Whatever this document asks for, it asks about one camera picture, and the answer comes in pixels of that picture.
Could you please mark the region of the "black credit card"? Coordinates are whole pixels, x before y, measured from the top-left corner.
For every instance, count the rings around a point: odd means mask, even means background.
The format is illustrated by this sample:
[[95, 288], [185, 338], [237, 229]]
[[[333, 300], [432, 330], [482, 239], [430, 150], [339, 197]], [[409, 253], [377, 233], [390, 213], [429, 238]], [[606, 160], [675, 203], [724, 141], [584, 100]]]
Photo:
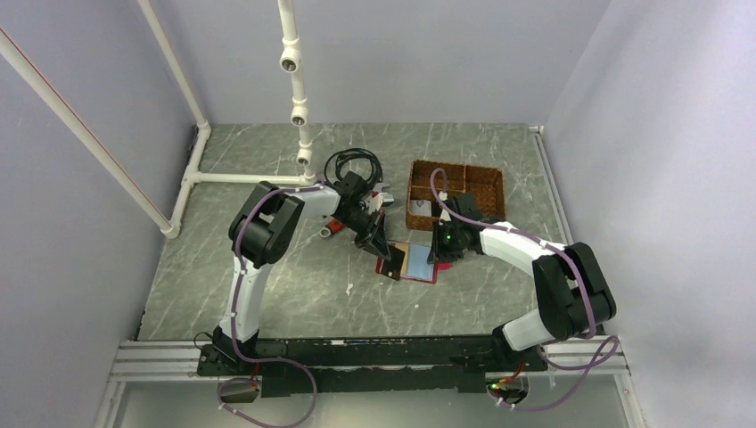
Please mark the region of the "black credit card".
[[389, 251], [390, 256], [387, 259], [378, 259], [375, 272], [394, 281], [399, 281], [407, 254], [396, 245], [391, 244], [389, 245]]

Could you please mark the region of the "red leather card holder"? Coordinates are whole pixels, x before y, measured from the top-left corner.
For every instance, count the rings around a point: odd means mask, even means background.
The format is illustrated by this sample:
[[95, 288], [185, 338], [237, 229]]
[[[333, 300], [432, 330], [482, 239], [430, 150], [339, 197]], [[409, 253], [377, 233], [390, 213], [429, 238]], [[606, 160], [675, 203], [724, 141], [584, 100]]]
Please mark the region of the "red leather card holder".
[[430, 246], [399, 241], [389, 241], [389, 244], [404, 252], [399, 280], [435, 284], [438, 273], [452, 267], [451, 263], [430, 263], [428, 261], [431, 256]]

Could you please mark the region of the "brown woven basket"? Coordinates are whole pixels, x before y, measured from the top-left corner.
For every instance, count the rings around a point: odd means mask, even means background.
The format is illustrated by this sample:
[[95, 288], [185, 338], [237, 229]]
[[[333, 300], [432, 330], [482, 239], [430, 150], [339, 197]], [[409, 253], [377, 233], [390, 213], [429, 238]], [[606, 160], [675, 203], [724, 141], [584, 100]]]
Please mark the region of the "brown woven basket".
[[[505, 218], [504, 175], [501, 169], [433, 160], [414, 160], [410, 169], [407, 190], [406, 226], [408, 229], [431, 231], [432, 223], [440, 214], [440, 207], [433, 197], [430, 186], [431, 173], [437, 168], [442, 168], [448, 179], [446, 186], [443, 186], [441, 175], [434, 179], [439, 194], [443, 189], [449, 196], [470, 193], [485, 216]], [[413, 216], [409, 211], [411, 200], [432, 201], [433, 216]]]

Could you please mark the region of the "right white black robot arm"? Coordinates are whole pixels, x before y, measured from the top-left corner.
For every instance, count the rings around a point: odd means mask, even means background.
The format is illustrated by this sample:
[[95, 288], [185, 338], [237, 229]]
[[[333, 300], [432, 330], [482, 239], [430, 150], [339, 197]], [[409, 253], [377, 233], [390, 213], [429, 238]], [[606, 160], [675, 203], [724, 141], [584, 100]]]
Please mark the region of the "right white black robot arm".
[[485, 218], [470, 193], [441, 202], [440, 213], [432, 224], [429, 262], [451, 263], [473, 251], [503, 260], [534, 282], [537, 307], [492, 332], [491, 357], [499, 368], [516, 368], [537, 345], [586, 338], [616, 316], [616, 302], [589, 245], [553, 243], [508, 221]]

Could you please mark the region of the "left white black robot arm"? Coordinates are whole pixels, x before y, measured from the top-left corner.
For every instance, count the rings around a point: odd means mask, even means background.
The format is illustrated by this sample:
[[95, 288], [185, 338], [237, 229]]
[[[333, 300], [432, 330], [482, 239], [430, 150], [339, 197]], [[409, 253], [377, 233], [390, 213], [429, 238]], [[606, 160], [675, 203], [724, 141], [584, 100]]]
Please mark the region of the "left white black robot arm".
[[256, 362], [261, 303], [272, 266], [288, 251], [293, 234], [305, 218], [331, 217], [355, 233], [354, 244], [385, 264], [402, 264], [403, 251], [389, 244], [385, 212], [380, 204], [363, 203], [373, 187], [348, 172], [335, 183], [283, 188], [267, 181], [254, 187], [235, 216], [228, 236], [234, 253], [234, 285], [213, 346], [221, 363], [236, 375]]

